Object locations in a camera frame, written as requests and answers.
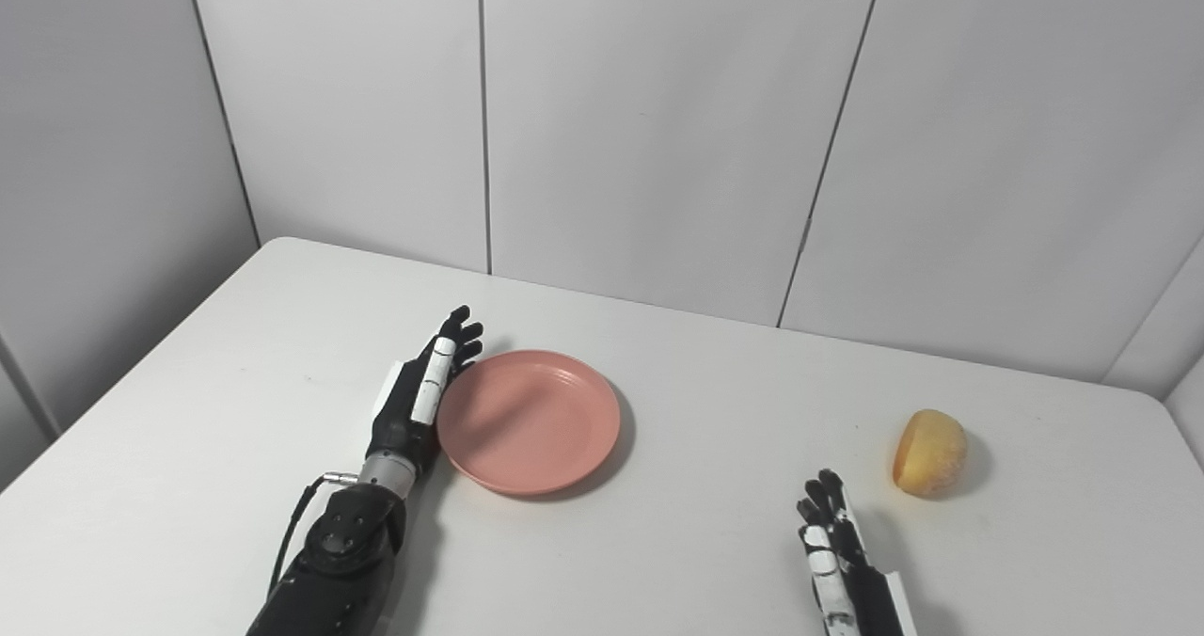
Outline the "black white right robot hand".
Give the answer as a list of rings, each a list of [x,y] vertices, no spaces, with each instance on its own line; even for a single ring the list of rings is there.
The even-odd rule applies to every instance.
[[[797,502],[801,544],[826,635],[916,635],[898,572],[877,569],[864,549],[846,485],[831,469],[818,471]]]

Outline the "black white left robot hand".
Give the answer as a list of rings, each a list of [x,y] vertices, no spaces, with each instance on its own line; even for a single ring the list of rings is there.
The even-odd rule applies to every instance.
[[[415,358],[395,363],[374,405],[367,457],[402,457],[425,475],[439,455],[436,417],[448,385],[484,349],[482,323],[470,323],[470,306],[453,310]]]

